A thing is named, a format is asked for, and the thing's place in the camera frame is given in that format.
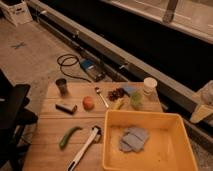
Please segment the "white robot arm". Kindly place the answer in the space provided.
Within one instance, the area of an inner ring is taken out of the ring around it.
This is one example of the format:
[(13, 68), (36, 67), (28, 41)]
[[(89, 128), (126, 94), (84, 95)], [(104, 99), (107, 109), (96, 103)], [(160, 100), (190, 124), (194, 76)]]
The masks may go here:
[(194, 97), (199, 101), (193, 111), (190, 121), (199, 123), (201, 120), (213, 114), (213, 80), (206, 83)]

